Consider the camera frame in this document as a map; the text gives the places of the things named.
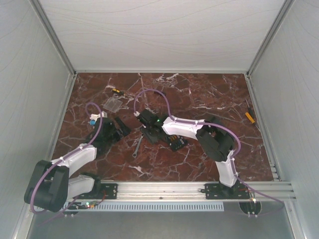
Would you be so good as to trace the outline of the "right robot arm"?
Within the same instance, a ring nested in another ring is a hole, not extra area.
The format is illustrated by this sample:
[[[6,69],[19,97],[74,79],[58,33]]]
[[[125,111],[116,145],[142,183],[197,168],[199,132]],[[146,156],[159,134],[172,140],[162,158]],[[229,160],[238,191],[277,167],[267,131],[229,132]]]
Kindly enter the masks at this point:
[[[234,153],[234,137],[213,117],[209,120],[190,120],[174,116],[159,117],[145,109],[135,112],[140,121],[141,132],[151,144],[163,141],[172,151],[187,145],[187,139],[197,140],[204,153],[216,162],[221,183],[221,194],[232,198],[238,192],[237,178],[231,166]]]

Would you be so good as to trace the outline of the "black fuse box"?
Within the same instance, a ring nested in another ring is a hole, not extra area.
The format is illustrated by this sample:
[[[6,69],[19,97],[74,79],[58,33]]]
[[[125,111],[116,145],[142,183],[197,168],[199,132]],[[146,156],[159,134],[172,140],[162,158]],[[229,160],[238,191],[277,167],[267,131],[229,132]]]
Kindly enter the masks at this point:
[[[180,135],[167,135],[165,141],[173,152],[182,149],[188,144],[187,140]]]

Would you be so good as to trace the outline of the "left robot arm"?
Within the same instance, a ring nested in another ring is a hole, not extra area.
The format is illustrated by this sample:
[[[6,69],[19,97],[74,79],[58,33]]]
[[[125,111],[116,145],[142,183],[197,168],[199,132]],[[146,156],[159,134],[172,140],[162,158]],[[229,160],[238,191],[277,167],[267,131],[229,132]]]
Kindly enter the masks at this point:
[[[52,161],[37,162],[24,202],[31,207],[58,212],[67,200],[74,197],[104,197],[106,193],[99,176],[92,173],[72,175],[130,133],[131,129],[119,117],[114,120],[106,117],[96,119],[93,131],[73,151]]]

